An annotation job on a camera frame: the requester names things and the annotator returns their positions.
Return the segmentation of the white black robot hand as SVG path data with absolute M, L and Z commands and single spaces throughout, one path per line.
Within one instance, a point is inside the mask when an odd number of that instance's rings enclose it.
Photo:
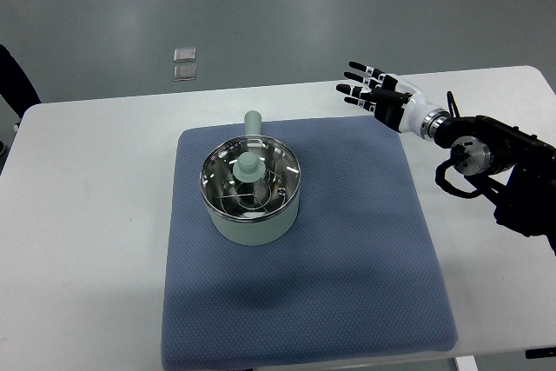
M 344 77 L 354 84 L 340 83 L 336 90 L 344 101 L 358 106 L 398 133 L 414 133 L 424 140 L 434 137 L 434 123 L 447 112 L 401 76 L 362 63 L 350 62 Z

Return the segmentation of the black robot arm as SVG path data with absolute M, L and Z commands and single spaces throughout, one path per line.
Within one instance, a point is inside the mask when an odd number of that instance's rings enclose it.
M 435 171 L 450 195 L 483 195 L 497 224 L 525 237 L 544 235 L 555 247 L 555 148 L 490 116 L 461 116 L 447 92 L 448 117 L 434 142 L 450 150 Z

